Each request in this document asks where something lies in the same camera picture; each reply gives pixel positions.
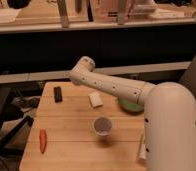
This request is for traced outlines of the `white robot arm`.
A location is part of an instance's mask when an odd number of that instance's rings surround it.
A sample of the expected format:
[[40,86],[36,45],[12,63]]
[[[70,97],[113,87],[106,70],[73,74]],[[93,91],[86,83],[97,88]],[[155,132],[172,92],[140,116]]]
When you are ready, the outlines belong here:
[[147,171],[196,171],[194,95],[179,83],[152,84],[99,74],[94,68],[93,59],[83,56],[70,79],[144,108]]

